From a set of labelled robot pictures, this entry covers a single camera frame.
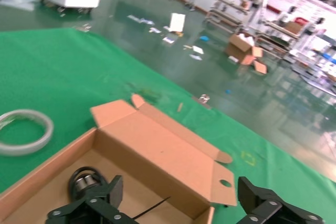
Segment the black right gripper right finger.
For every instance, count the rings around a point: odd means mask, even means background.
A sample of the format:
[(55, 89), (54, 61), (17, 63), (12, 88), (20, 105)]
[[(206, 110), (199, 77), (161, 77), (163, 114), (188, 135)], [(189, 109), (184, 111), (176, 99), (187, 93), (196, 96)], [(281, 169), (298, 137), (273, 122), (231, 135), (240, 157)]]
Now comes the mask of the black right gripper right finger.
[(325, 220), (285, 202), (273, 190), (257, 187), (247, 177), (238, 178), (238, 200), (246, 213), (237, 224), (323, 224)]

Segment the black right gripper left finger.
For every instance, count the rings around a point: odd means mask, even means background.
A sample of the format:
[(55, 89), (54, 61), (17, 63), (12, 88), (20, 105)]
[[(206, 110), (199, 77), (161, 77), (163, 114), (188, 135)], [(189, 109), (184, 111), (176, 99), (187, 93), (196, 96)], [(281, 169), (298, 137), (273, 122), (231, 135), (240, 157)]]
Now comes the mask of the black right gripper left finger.
[(123, 178), (117, 175), (110, 183), (105, 179), (91, 185), (71, 179), (70, 203), (48, 213), (47, 223), (137, 223), (119, 210), (123, 196)]

